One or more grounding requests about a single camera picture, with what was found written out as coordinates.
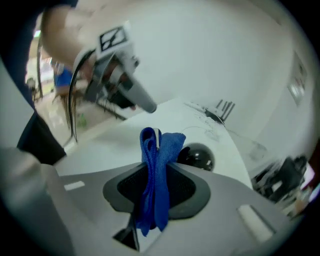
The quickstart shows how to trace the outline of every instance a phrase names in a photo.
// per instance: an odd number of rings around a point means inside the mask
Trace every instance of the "white wall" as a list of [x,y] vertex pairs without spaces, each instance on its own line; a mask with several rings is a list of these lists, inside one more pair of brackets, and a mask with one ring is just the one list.
[[246,1],[136,1],[95,14],[80,38],[92,43],[93,34],[125,20],[141,59],[135,74],[157,103],[177,96],[204,106],[233,101],[228,127],[248,129],[256,94],[268,87],[282,54],[272,18]]
[[[281,154],[309,156],[317,138],[311,99],[319,66],[278,5],[251,1],[272,14],[245,0],[110,4],[90,18],[79,38],[93,44],[99,33],[129,20],[141,60],[135,75],[157,103],[177,96],[208,107],[233,101],[226,126],[241,136],[232,138],[242,155],[254,140],[269,150],[268,161]],[[295,51],[308,72],[299,107],[287,90]]]
[[283,21],[282,26],[291,35],[292,51],[297,53],[306,68],[305,94],[301,104],[297,106],[285,87],[270,120],[257,136],[257,141],[276,156],[295,157],[305,154],[309,158],[319,137],[316,123],[319,98],[315,94],[319,63],[310,42],[294,21],[288,18]]

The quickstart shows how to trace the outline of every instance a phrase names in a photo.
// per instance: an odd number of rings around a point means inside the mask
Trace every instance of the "white tabletop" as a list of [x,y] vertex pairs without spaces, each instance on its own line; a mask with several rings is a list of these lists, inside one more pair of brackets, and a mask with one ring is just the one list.
[[139,113],[80,144],[55,167],[60,176],[113,169],[141,161],[140,132],[145,127],[162,133],[183,133],[184,145],[201,143],[214,155],[213,172],[236,179],[252,189],[245,164],[225,127],[176,98],[158,105],[153,114]]

